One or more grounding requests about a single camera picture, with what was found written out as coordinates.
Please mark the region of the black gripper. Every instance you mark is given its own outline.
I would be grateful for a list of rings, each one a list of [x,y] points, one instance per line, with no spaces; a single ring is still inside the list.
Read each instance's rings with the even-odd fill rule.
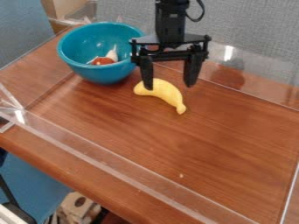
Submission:
[[[152,61],[184,60],[184,84],[190,88],[198,81],[202,63],[210,54],[211,36],[186,32],[186,19],[198,23],[206,14],[203,1],[196,0],[196,3],[200,7],[200,15],[191,17],[187,12],[190,0],[156,0],[153,34],[129,41],[131,60],[140,62],[141,79],[148,90],[153,89]]]

